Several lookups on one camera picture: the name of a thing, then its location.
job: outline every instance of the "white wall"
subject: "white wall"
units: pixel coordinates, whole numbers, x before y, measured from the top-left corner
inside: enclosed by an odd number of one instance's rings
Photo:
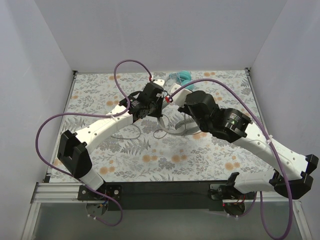
[[[80,72],[251,67],[287,0],[35,0]],[[135,64],[122,71],[141,71]]]
[[[33,0],[0,0],[0,239],[20,239],[45,165],[35,151],[39,125],[60,113],[72,71]],[[59,121],[41,138],[49,159]]]
[[[289,148],[320,157],[320,1],[288,0],[251,72],[268,131]],[[320,239],[320,166],[302,198]]]

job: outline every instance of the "white cable tie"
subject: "white cable tie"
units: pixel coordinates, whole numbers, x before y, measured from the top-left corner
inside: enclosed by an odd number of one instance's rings
[[[115,116],[112,113],[110,113],[110,116],[113,120],[116,120]]]
[[[269,139],[266,141],[267,145],[269,145],[272,142],[273,136],[269,135]]]

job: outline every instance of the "table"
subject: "table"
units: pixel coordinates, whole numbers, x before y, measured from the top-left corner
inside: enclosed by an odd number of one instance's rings
[[[244,70],[236,71],[191,71],[193,80],[217,79],[231,89],[248,105],[259,118],[258,107]],[[154,79],[165,79],[169,72],[155,72]],[[147,73],[119,73],[120,86],[130,94],[142,90],[148,82]],[[249,115],[242,105],[223,87],[212,82],[195,84],[194,90],[204,90],[213,95],[221,108],[235,108]],[[113,74],[77,74],[66,108],[67,112],[105,115],[124,97],[116,87]],[[184,119],[171,104],[163,110],[168,116],[168,127]],[[66,116],[62,120],[60,133],[69,129],[74,132],[97,118]],[[206,181],[226,180],[232,172],[262,172],[270,166],[245,149],[201,132],[190,136],[164,135],[157,120],[146,117],[128,126],[101,143],[92,152],[93,168],[106,182],[150,182],[150,181]],[[66,171],[57,159],[55,149],[52,162]],[[73,183],[73,178],[56,170],[50,174],[50,183]]]

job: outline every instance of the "gray floor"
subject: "gray floor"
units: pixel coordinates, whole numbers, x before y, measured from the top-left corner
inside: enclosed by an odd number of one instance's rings
[[[130,210],[116,227],[87,217],[83,203],[42,203],[34,231],[35,240],[269,240],[260,218],[260,204],[235,220],[207,210]],[[271,232],[280,236],[288,222],[287,202],[266,202],[265,216]],[[107,212],[115,222],[119,212]],[[287,239],[302,239],[296,220]]]

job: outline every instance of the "black base bar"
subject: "black base bar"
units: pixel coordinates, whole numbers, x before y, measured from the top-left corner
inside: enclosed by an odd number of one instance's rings
[[[124,210],[172,210],[172,209],[208,209],[223,211],[222,199],[215,199],[212,194],[227,183],[226,180],[213,181],[162,181],[162,182],[112,182],[105,183],[98,191],[116,199]],[[245,199],[253,199],[248,193]],[[103,200],[101,196],[80,186],[79,201]],[[119,208],[109,201],[108,211]]]

